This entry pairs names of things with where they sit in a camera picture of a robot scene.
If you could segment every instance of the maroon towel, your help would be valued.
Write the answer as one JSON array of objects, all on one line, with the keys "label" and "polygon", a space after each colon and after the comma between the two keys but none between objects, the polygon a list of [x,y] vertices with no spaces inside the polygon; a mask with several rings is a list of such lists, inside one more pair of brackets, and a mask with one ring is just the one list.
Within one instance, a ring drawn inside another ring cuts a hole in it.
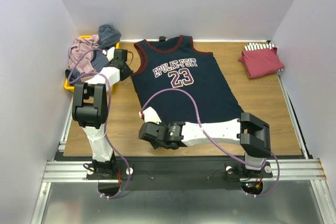
[{"label": "maroon towel", "polygon": [[247,75],[250,79],[259,78],[285,67],[276,55],[277,51],[277,47],[271,50],[266,48],[242,51],[238,60],[247,68]]}]

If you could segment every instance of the wooden tabletop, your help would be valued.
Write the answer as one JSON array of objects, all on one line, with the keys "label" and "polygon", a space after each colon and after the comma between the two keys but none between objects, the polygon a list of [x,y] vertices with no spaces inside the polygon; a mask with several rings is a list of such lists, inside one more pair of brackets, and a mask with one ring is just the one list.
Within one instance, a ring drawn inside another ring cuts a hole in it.
[{"label": "wooden tabletop", "polygon": [[[300,155],[301,150],[288,113],[276,74],[259,79],[247,78],[245,67],[237,60],[246,43],[207,42],[194,44],[199,51],[211,51],[219,64],[233,94],[245,112],[254,114],[270,125],[271,148],[277,155]],[[136,71],[140,58],[133,43],[121,43],[121,48],[134,53],[131,68]],[[107,135],[118,151],[125,156],[185,156],[224,155],[213,144],[183,147],[177,150],[159,148],[138,139],[143,123],[139,119],[140,103],[131,78],[113,86],[112,106]],[[243,155],[240,146],[221,144],[234,155]],[[92,151],[84,131],[72,121],[64,156],[91,156]]]}]

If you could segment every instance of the red trim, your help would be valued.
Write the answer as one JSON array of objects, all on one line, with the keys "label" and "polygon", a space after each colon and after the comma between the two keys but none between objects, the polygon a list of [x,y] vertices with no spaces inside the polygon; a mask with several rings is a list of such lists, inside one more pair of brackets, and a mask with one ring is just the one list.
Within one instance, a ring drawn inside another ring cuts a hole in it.
[{"label": "red trim", "polygon": [[193,42],[193,37],[192,36],[190,36],[190,43],[191,43],[191,48],[195,52],[198,52],[199,54],[203,54],[203,55],[214,55],[212,52],[200,52],[200,51],[197,51],[196,48],[194,48],[194,42]]},{"label": "red trim", "polygon": [[164,51],[164,50],[160,50],[160,49],[157,49],[157,48],[153,47],[147,40],[144,40],[144,41],[145,41],[146,44],[147,44],[150,48],[152,48],[154,51],[161,52],[161,53],[163,53],[163,54],[168,54],[169,52],[173,52],[173,51],[175,51],[175,50],[180,46],[180,44],[182,43],[182,39],[183,39],[183,35],[180,35],[180,38],[178,39],[178,42],[177,42],[176,46],[173,47],[172,49],[169,49],[169,50],[166,50],[166,51]]},{"label": "red trim", "polygon": [[134,43],[134,47],[138,51],[141,63],[140,63],[139,69],[135,73],[133,73],[132,76],[136,76],[136,75],[142,73],[148,65],[148,57],[147,57],[147,54],[146,54],[145,50],[143,50],[143,48],[141,47],[141,45],[139,43]]}]

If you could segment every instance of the basket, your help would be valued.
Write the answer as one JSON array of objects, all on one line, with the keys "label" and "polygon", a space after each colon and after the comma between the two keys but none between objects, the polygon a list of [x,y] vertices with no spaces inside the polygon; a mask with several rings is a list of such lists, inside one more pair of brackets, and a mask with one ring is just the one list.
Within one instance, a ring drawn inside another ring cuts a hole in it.
[{"label": "basket", "polygon": [[[82,35],[80,36],[82,39],[85,39],[85,38],[90,38],[91,35]],[[120,48],[120,43],[118,42],[116,44],[116,48],[119,49]],[[69,83],[68,83],[68,78],[65,78],[65,81],[64,81],[64,88],[66,90],[70,90],[71,92],[74,92],[75,90],[75,87],[74,86],[71,86]]]}]

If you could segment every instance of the gray wall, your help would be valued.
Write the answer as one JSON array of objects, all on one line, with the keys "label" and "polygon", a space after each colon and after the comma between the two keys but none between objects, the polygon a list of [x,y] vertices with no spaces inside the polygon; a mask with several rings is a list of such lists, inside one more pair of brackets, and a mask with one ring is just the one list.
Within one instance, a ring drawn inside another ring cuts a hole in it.
[{"label": "gray wall", "polygon": [[115,24],[122,39],[178,34],[271,39],[293,0],[63,0],[81,34]]},{"label": "gray wall", "polygon": [[336,202],[336,0],[295,0],[274,43],[309,151],[321,158]]},{"label": "gray wall", "polygon": [[68,109],[63,72],[78,32],[61,0],[0,6],[0,223],[30,223]]}]

